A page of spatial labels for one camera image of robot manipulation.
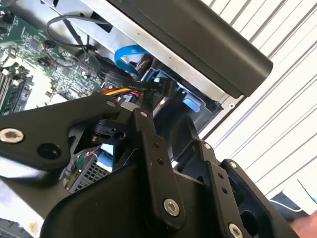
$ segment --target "screw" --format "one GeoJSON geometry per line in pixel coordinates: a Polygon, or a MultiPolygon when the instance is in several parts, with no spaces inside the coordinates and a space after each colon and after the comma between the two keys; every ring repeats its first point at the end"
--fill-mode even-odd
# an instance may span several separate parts
{"type": "Polygon", "coordinates": [[[231,167],[234,168],[234,169],[236,169],[236,168],[238,167],[238,166],[237,166],[234,162],[232,162],[232,161],[230,162],[230,165],[231,165],[231,167]]]}
{"type": "Polygon", "coordinates": [[[24,134],[14,128],[6,128],[0,131],[0,140],[9,144],[16,144],[23,140],[24,134]]]}
{"type": "Polygon", "coordinates": [[[233,108],[235,108],[235,104],[234,103],[229,103],[229,105],[228,105],[228,107],[230,108],[230,109],[233,109],[233,108]]]}
{"type": "Polygon", "coordinates": [[[243,238],[241,230],[235,224],[230,223],[229,230],[234,238],[243,238]]]}
{"type": "Polygon", "coordinates": [[[173,217],[179,215],[179,206],[173,199],[165,199],[163,203],[165,211],[173,217]]]}
{"type": "Polygon", "coordinates": [[[145,112],[141,112],[141,115],[147,117],[148,115],[145,112]]]}
{"type": "Polygon", "coordinates": [[[111,102],[111,101],[107,101],[107,104],[108,104],[109,106],[111,106],[111,107],[115,107],[115,104],[114,104],[113,102],[111,102]]]}
{"type": "Polygon", "coordinates": [[[208,149],[208,150],[211,150],[211,146],[208,144],[208,143],[204,143],[204,146],[208,149]]]}

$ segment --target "black cable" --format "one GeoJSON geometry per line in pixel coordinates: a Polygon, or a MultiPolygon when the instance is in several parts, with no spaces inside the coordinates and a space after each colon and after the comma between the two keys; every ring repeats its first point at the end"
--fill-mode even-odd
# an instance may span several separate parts
{"type": "Polygon", "coordinates": [[[82,48],[84,53],[89,56],[89,63],[88,68],[90,68],[92,71],[94,71],[99,78],[101,78],[103,81],[112,84],[119,88],[129,88],[133,91],[162,91],[164,85],[162,83],[152,83],[152,82],[141,82],[133,80],[133,78],[126,73],[124,70],[119,69],[114,64],[107,62],[105,58],[101,56],[96,56],[95,54],[89,54],[88,45],[84,45],[80,39],[80,36],[76,33],[76,31],[73,29],[71,24],[68,22],[68,19],[79,19],[84,21],[93,22],[96,24],[109,24],[105,21],[95,20],[83,16],[77,16],[77,15],[64,15],[64,16],[58,16],[52,20],[50,20],[46,25],[46,35],[47,37],[52,40],[53,42],[65,45],[69,47],[77,47],[82,48]],[[74,39],[78,44],[68,44],[62,41],[59,41],[55,39],[50,31],[49,28],[52,24],[64,21],[66,27],[70,31],[70,33],[73,35],[74,39]]]}
{"type": "Polygon", "coordinates": [[[303,190],[307,193],[307,195],[312,199],[312,201],[317,204],[317,202],[313,199],[313,197],[312,197],[312,196],[307,192],[307,190],[304,188],[304,186],[302,185],[302,183],[299,182],[299,184],[302,186],[303,190]]]}
{"type": "Polygon", "coordinates": [[[57,44],[60,44],[60,45],[65,45],[65,46],[70,46],[70,47],[76,47],[76,48],[83,48],[83,47],[86,47],[87,45],[84,45],[83,43],[81,44],[69,44],[69,43],[65,43],[65,42],[62,42],[56,38],[54,38],[50,31],[49,31],[49,28],[52,24],[56,23],[56,22],[59,22],[59,21],[64,21],[64,20],[67,20],[67,19],[78,19],[78,20],[83,20],[83,21],[89,21],[89,22],[93,22],[93,23],[96,23],[96,24],[101,24],[101,25],[108,25],[110,24],[109,22],[105,22],[105,21],[100,21],[100,20],[95,20],[95,19],[92,19],[92,18],[88,18],[88,17],[84,17],[84,16],[77,16],[77,15],[64,15],[64,16],[58,16],[58,17],[55,17],[53,18],[52,20],[48,21],[47,25],[46,25],[46,28],[45,28],[45,32],[46,32],[46,35],[47,37],[54,41],[55,43],[57,44]]]}

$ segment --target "red wire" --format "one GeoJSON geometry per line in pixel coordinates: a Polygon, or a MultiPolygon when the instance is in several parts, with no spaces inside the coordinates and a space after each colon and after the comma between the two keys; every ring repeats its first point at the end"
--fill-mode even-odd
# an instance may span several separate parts
{"type": "Polygon", "coordinates": [[[137,92],[131,92],[130,94],[132,94],[132,95],[134,95],[134,96],[136,96],[136,97],[139,97],[139,96],[140,96],[140,94],[137,93],[137,92]]]}

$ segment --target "motherboard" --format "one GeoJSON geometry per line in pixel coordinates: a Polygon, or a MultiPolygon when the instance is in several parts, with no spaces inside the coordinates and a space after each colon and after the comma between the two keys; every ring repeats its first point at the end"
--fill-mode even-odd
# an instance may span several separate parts
{"type": "Polygon", "coordinates": [[[44,33],[7,9],[0,11],[0,54],[20,58],[23,64],[41,71],[51,80],[53,93],[68,100],[101,92],[105,85],[87,64],[78,63],[78,56],[54,45],[44,33]]]}
{"type": "Polygon", "coordinates": [[[34,83],[24,66],[14,63],[0,71],[0,116],[23,111],[34,83]]]}

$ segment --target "capacitor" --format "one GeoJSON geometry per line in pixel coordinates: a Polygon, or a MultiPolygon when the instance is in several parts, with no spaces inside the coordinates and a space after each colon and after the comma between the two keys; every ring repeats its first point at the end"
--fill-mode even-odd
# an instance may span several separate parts
{"type": "Polygon", "coordinates": [[[82,72],[82,75],[84,77],[84,79],[90,79],[91,78],[91,75],[85,71],[82,72]]]}

